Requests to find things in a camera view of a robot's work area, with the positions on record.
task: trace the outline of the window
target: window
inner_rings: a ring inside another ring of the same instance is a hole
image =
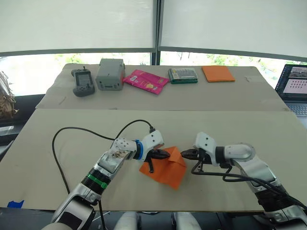
[[[150,65],[150,53],[43,54],[0,57],[15,96],[45,94],[67,63],[99,64],[101,58],[121,58],[126,65]]]
[[[255,66],[268,84],[275,88],[285,64],[307,65],[307,62],[222,54],[161,52],[160,64],[173,66]]]

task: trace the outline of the gray box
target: gray box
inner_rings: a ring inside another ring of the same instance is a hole
[[[101,59],[96,83],[100,90],[121,90],[125,77],[123,59]]]

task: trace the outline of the blue ring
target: blue ring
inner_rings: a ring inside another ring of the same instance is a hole
[[[139,144],[139,145],[140,145],[140,148],[141,148],[141,152],[140,152],[140,155],[139,155],[139,158],[138,158],[138,160],[140,160],[140,159],[142,158],[142,156],[143,156],[143,144],[142,144],[142,142],[140,142],[139,140],[135,140],[135,142],[136,142],[137,144]]]

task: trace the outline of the laptop keyboard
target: laptop keyboard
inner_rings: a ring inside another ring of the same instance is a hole
[[[307,105],[288,105],[296,115],[307,116]]]

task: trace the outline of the pink snack bag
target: pink snack bag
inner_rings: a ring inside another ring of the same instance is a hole
[[[124,82],[148,92],[159,94],[161,93],[163,86],[169,82],[169,79],[162,78],[157,75],[137,69],[133,71],[129,76],[124,78]]]

